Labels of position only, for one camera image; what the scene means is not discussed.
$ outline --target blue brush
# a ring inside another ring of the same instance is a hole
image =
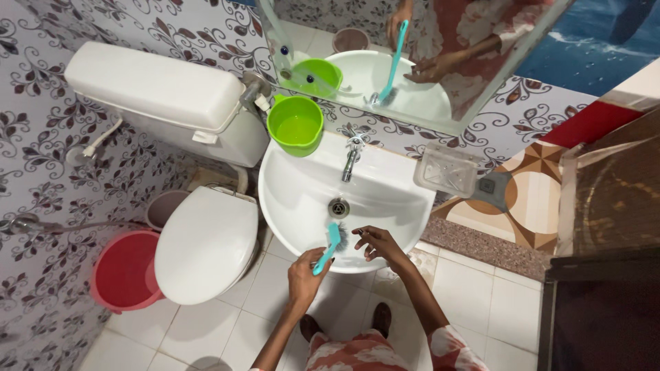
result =
[[[392,99],[387,99],[392,91],[392,83],[394,82],[394,74],[397,72],[397,66],[399,65],[399,60],[401,59],[401,49],[403,49],[403,40],[406,36],[406,29],[408,28],[408,20],[404,20],[401,23],[399,28],[399,39],[397,40],[397,52],[392,57],[392,67],[389,69],[389,80],[387,80],[387,85],[378,95],[378,100],[382,106],[387,106],[391,103]]]
[[[312,274],[315,276],[318,276],[323,271],[325,263],[332,257],[335,251],[342,252],[348,246],[348,234],[346,233],[344,223],[330,223],[328,225],[328,234],[330,235],[330,247],[328,248],[328,251],[321,256],[321,259],[316,262],[316,265],[314,265]]]

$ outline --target blue wall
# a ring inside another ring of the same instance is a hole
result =
[[[602,96],[660,55],[658,8],[660,0],[576,0],[515,74]]]

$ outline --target sink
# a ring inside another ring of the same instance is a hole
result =
[[[360,151],[351,181],[342,182],[346,141],[324,131],[318,149],[300,158],[271,140],[259,172],[259,203],[275,236],[296,256],[327,246],[327,225],[343,222],[348,248],[335,253],[330,271],[364,273],[383,268],[386,262],[381,257],[365,261],[364,247],[354,249],[360,238],[350,231],[365,225],[387,229],[407,253],[422,235],[436,193],[413,182],[417,161],[370,145]],[[331,218],[328,211],[336,197],[350,208],[341,220]]]
[[[350,98],[337,95],[333,100],[355,108],[365,108],[364,99],[368,100],[374,92],[380,93],[383,90],[392,65],[391,55],[375,50],[344,51],[325,60],[341,70],[344,75],[342,87],[350,85],[351,93],[363,94]],[[440,84],[416,84],[403,77],[403,74],[411,72],[413,65],[408,59],[401,58],[392,83],[393,87],[399,89],[399,93],[390,105],[374,106],[367,110],[393,118],[403,114],[433,122],[442,118],[451,119],[449,97]]]

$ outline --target toilet tank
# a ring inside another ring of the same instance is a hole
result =
[[[233,74],[119,46],[85,43],[64,73],[76,93],[179,148],[252,167],[266,151],[261,118]]]

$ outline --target plastic soap holder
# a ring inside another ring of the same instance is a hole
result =
[[[431,142],[426,145],[422,163],[415,169],[415,181],[428,189],[470,198],[475,192],[481,160],[483,157]]]

